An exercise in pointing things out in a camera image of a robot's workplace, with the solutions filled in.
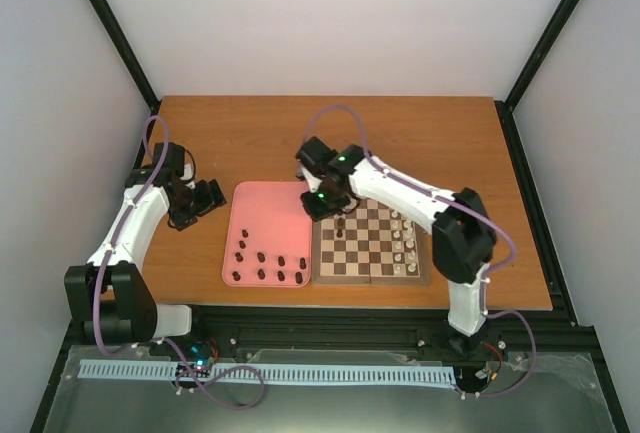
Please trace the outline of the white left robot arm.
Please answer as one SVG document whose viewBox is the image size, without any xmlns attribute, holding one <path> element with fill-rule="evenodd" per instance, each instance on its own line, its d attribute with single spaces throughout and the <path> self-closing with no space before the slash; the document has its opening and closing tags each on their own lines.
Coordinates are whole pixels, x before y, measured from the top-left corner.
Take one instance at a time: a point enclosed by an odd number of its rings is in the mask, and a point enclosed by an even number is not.
<svg viewBox="0 0 640 433">
<path fill-rule="evenodd" d="M 193 155 L 169 142 L 154 145 L 149 165 L 131 171 L 121 207 L 87 262 L 68 268 L 64 288 L 72 327 L 85 344 L 123 345 L 172 337 L 186 355 L 201 353 L 208 331 L 186 305 L 156 302 L 142 276 L 161 221 L 182 231 L 226 204 L 216 180 L 198 180 Z"/>
</svg>

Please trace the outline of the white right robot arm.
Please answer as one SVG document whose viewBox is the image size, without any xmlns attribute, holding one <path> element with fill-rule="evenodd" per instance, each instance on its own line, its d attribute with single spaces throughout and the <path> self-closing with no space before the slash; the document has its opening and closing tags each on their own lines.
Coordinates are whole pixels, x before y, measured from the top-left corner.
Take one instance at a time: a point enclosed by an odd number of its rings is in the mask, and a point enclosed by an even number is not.
<svg viewBox="0 0 640 433">
<path fill-rule="evenodd" d="M 432 261 L 447 280 L 450 343 L 457 350 L 480 341 L 486 324 L 486 281 L 496 227 L 479 195 L 435 188 L 383 163 L 369 150 L 350 145 L 338 152 L 313 137 L 295 155 L 308 191 L 301 195 L 315 222 L 356 199 L 376 200 L 404 215 L 431 236 Z"/>
</svg>

